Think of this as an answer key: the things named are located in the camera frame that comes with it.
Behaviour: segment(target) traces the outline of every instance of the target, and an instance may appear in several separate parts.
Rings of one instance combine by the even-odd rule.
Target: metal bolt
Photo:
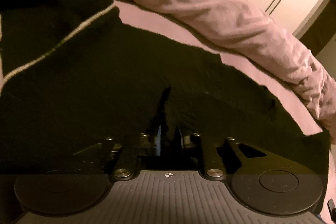
[[[119,143],[115,143],[113,148],[112,148],[112,153],[117,153],[120,149],[122,148],[122,145]]]
[[[114,172],[114,175],[118,178],[126,178],[130,176],[131,172],[127,169],[118,169],[117,171]]]
[[[144,144],[149,141],[149,134],[147,133],[140,133],[140,143]]]
[[[184,136],[184,144],[186,145],[186,144],[190,144],[190,136]]]
[[[213,177],[213,178],[219,178],[222,175],[224,175],[222,170],[219,169],[210,169],[207,171],[208,176]]]

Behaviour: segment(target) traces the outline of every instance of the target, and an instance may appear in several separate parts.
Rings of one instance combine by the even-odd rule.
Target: mattress
[[[167,15],[161,15],[144,9],[130,0],[114,1],[120,9],[119,16],[123,23],[164,35],[183,44],[200,47],[206,51],[220,54],[222,63],[234,66],[259,85],[265,85],[280,100],[283,107],[293,117],[305,135],[322,132],[321,127],[315,122],[307,108],[293,93],[293,91],[284,82],[276,79],[248,58],[230,50],[216,47],[190,27]],[[330,224],[333,222],[330,219],[327,202],[331,198],[336,198],[335,187],[335,163],[332,151],[329,151],[328,186],[321,212],[321,218],[326,223]]]

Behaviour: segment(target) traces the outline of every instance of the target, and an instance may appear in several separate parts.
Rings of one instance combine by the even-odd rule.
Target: screw head
[[[119,143],[115,143],[113,148],[112,148],[112,153],[117,153],[120,149],[122,148],[122,145]]]
[[[219,169],[210,169],[207,171],[207,175],[212,178],[219,178],[222,175],[224,175],[224,173],[222,170],[219,170]]]
[[[114,175],[118,178],[126,178],[128,176],[130,176],[131,172],[129,172],[129,170],[127,169],[118,169],[114,172]]]

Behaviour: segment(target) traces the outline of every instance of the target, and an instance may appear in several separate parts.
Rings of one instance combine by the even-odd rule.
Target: black device
[[[160,133],[107,137],[18,176],[16,223],[324,223],[312,213],[322,182],[307,167],[234,137],[177,128],[168,147]]]

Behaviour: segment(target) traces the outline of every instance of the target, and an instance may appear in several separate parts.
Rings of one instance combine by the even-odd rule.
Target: pink duvet
[[[287,82],[336,143],[336,82],[299,40],[248,0],[134,0],[170,14],[216,45]]]

